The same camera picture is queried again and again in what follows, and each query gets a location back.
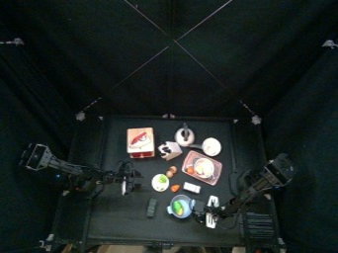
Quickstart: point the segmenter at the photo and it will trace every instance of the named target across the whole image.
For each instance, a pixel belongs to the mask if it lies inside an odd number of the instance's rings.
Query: black object
[[[148,217],[156,216],[157,203],[158,203],[157,199],[150,199],[149,209],[148,209]]]
[[[30,144],[23,152],[21,165],[35,171],[51,167],[67,173],[71,183],[70,190],[93,190],[93,187],[86,189],[86,186],[121,183],[123,184],[123,195],[127,195],[142,187],[144,176],[140,171],[132,170],[132,162],[122,162],[118,172],[105,171],[58,159],[50,148],[43,144]]]

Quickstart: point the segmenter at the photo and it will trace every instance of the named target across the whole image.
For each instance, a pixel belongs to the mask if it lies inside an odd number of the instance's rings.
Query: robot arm
[[[94,182],[97,185],[121,183],[123,185],[123,195],[127,195],[133,190],[142,187],[144,176],[140,171],[132,170],[132,162],[122,162],[118,172],[105,171],[102,169],[75,165],[58,159],[50,148],[43,144],[30,144],[22,155],[21,165],[27,169],[41,171],[49,167],[62,171],[71,177],[75,177],[73,182],[78,187],[82,184]]]
[[[197,202],[194,207],[194,217],[198,222],[209,222],[206,224],[213,227],[216,220],[225,219],[240,213],[246,203],[258,195],[258,193],[269,190],[274,187],[284,187],[292,181],[296,174],[296,169],[286,154],[281,154],[274,160],[269,162],[260,175],[260,179],[234,199],[232,199],[226,205],[218,207],[216,202],[206,205],[202,202]]]

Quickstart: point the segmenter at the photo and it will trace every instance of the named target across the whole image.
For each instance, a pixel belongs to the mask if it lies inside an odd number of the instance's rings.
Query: black backdrop
[[[285,235],[338,248],[338,49],[323,47],[337,14],[336,1],[315,0],[5,1],[0,42],[26,45],[0,44],[0,249],[37,245],[53,225],[58,190],[19,170],[23,147],[47,142],[66,158],[74,115],[98,98],[86,113],[256,112],[269,156],[288,151],[300,162],[303,184],[281,199]]]

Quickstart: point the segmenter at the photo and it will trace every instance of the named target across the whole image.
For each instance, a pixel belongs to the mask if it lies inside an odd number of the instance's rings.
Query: orange box
[[[154,129],[152,127],[127,129],[127,152],[132,154],[132,158],[156,156]]]

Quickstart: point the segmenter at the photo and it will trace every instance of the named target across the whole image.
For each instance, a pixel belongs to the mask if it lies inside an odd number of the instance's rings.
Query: black table
[[[174,134],[188,123],[196,133],[196,143],[208,137],[216,137],[222,143],[222,152],[213,157],[224,165],[222,175],[216,186],[212,186],[186,175],[182,163],[192,150],[184,147],[180,157],[166,161],[158,152],[165,141],[174,141]],[[157,156],[132,159],[127,153],[127,128],[153,127],[156,132]],[[145,176],[144,187],[129,196],[122,196],[121,185],[106,186],[103,193],[93,195],[70,193],[61,197],[57,212],[54,234],[55,242],[98,244],[136,244],[232,247],[246,244],[246,229],[242,218],[230,217],[218,222],[216,229],[200,224],[190,216],[178,219],[168,213],[170,200],[177,194],[186,194],[193,199],[208,202],[210,195],[225,204],[241,188],[241,175],[250,170],[262,170],[266,164],[261,128],[250,120],[228,119],[176,119],[110,117],[103,120],[89,119],[79,123],[70,162],[93,165],[105,170],[117,170],[119,161],[133,161],[134,168]],[[153,188],[153,178],[166,173],[172,166],[178,173],[170,179],[170,185],[181,184],[178,193],[170,189],[160,193]],[[184,182],[201,186],[200,194],[182,189]],[[150,198],[158,200],[156,217],[148,217]]]

